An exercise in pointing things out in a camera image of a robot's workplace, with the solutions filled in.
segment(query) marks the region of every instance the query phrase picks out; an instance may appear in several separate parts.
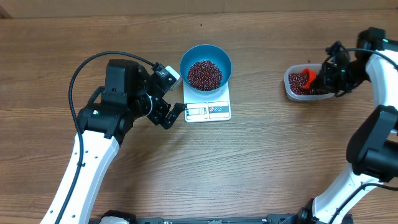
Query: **pile of beans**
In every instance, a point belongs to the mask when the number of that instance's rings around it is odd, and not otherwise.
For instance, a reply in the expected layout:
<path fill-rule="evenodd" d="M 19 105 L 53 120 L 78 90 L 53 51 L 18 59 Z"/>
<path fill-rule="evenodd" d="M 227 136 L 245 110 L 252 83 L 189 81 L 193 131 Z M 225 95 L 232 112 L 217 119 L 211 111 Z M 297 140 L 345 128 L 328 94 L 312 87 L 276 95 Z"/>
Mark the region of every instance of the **pile of beans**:
<path fill-rule="evenodd" d="M 205 60 L 193 64 L 187 78 L 189 84 L 195 89 L 210 91 L 220 87 L 223 74 L 216 64 Z"/>
<path fill-rule="evenodd" d="M 308 74 L 306 73 L 290 73 L 289 84 L 290 89 L 297 95 L 322 95 L 326 94 L 323 90 L 303 90 L 301 87 L 305 86 L 308 82 Z"/>

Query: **bowl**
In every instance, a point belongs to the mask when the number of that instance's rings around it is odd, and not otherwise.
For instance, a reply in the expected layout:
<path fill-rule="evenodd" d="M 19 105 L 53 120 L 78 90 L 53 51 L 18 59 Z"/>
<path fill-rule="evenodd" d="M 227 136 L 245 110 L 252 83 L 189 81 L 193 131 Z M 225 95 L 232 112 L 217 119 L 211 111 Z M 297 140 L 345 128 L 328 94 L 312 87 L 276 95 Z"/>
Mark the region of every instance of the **bowl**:
<path fill-rule="evenodd" d="M 327 98 L 331 98 L 332 96 L 334 96 L 334 93 L 327 93 L 327 94 L 322 94 L 322 95 L 297 95 L 295 94 L 292 89 L 290 89 L 290 83 L 289 83 L 289 74 L 290 73 L 300 73 L 302 72 L 304 69 L 311 69 L 314 72 L 319 72 L 322 68 L 322 64 L 315 64 L 315 63 L 310 63 L 310 64 L 303 64 L 303 65 L 294 65 L 291 66 L 285 73 L 285 89 L 286 89 L 286 95 L 287 98 L 292 100 L 292 101 L 301 101 L 301 102 L 305 102 L 305 101 L 312 101 L 312 100 L 323 100 L 323 99 L 327 99 Z"/>
<path fill-rule="evenodd" d="M 197 90 L 189 84 L 187 78 L 189 69 L 194 63 L 201 62 L 204 60 L 210 60 L 211 62 L 216 64 L 216 66 L 220 68 L 223 74 L 220 87 L 218 87 L 215 90 L 209 90 L 209 91 Z M 197 45 L 189 49 L 182 57 L 180 63 L 180 74 L 186 86 L 188 86 L 194 92 L 197 92 L 199 94 L 209 95 L 220 91 L 225 86 L 225 84 L 227 84 L 232 74 L 232 61 L 229 58 L 228 54 L 223 49 L 217 46 L 210 44 Z"/>

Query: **wooden table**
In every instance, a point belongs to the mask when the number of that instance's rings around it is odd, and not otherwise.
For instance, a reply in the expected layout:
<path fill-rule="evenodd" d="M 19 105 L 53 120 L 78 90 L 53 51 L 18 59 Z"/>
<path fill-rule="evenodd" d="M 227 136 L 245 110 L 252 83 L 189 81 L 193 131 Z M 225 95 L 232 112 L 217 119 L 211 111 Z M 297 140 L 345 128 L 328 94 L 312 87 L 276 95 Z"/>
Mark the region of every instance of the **wooden table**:
<path fill-rule="evenodd" d="M 65 172 L 75 128 L 68 85 L 98 52 L 122 50 L 179 62 L 215 44 L 233 61 L 232 120 L 170 130 L 142 118 L 126 135 L 92 217 L 109 209 L 138 217 L 253 217 L 295 213 L 346 164 L 348 140 L 373 110 L 371 87 L 342 98 L 293 103 L 284 72 L 321 63 L 325 47 L 354 47 L 369 26 L 398 39 L 398 11 L 303 11 L 114 16 L 0 21 L 0 223 L 39 223 Z M 103 85 L 103 57 L 79 74 L 76 110 Z M 182 86 L 167 101 L 183 101 Z M 390 185 L 398 184 L 393 180 Z M 397 223 L 398 194 L 374 190 L 351 211 L 356 223 Z"/>

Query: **white digital scale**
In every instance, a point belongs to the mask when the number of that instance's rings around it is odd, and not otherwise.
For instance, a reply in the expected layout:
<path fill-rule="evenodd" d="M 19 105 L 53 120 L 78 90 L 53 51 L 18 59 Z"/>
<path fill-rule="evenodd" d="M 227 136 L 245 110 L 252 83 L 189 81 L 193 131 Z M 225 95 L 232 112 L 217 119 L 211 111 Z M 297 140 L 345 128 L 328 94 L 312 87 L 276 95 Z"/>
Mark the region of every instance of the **white digital scale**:
<path fill-rule="evenodd" d="M 231 119 L 231 102 L 229 100 L 228 83 L 219 91 L 204 95 L 193 91 L 183 83 L 185 121 L 187 123 L 229 121 Z"/>

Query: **round blue bowl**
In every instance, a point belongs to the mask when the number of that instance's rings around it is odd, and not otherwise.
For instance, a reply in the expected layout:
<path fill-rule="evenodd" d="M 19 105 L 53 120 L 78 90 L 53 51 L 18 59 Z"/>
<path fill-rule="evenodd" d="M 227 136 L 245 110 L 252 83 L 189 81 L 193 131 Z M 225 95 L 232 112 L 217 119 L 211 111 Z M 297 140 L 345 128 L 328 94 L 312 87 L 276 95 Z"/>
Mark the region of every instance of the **round blue bowl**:
<path fill-rule="evenodd" d="M 210 90 L 210 91 L 197 90 L 194 87 L 192 87 L 188 82 L 187 76 L 191 66 L 196 62 L 201 62 L 204 60 L 211 60 L 211 62 L 215 63 L 218 66 L 218 68 L 220 68 L 223 74 L 221 85 L 215 90 Z M 217 91 L 222 89 L 225 86 L 225 84 L 228 83 L 228 80 L 229 78 L 231 78 L 232 74 L 232 61 L 229 58 L 228 54 L 223 49 L 217 46 L 210 44 L 197 45 L 188 50 L 182 57 L 180 63 L 180 73 L 185 84 L 187 84 L 187 86 L 189 86 L 193 91 L 200 94 L 208 95 L 216 93 Z"/>

